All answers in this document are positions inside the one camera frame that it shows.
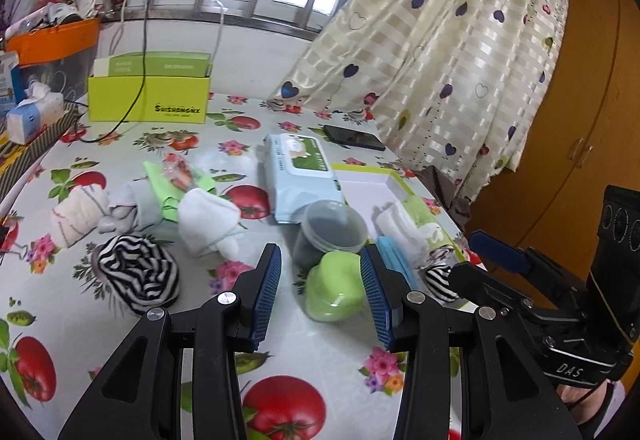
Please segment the right hand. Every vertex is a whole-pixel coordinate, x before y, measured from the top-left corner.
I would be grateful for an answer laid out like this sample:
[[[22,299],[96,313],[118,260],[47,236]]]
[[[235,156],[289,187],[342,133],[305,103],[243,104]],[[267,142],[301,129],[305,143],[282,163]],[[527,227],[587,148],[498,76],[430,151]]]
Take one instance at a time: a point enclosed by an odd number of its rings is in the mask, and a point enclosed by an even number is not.
[[[605,380],[600,386],[590,389],[559,385],[556,387],[556,393],[570,408],[570,414],[578,425],[587,423],[597,416],[599,425],[607,424],[626,397],[624,385],[611,380]]]

